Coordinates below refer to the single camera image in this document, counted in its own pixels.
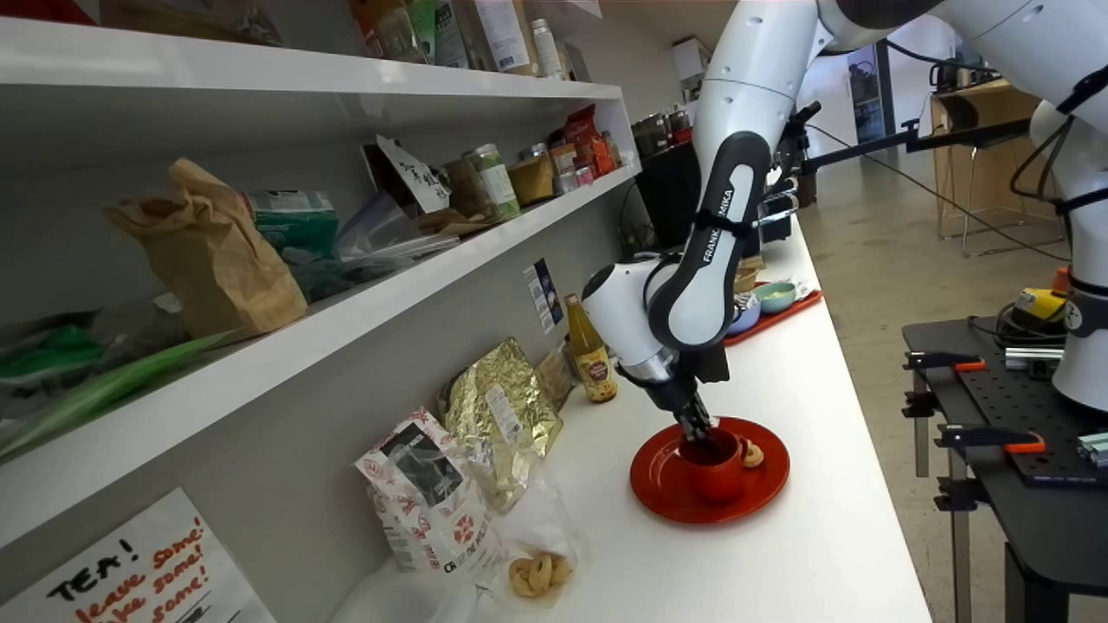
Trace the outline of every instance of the paper sign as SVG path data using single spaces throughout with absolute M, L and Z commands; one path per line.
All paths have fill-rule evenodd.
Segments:
M 276 623 L 185 491 L 33 580 L 0 620 Z

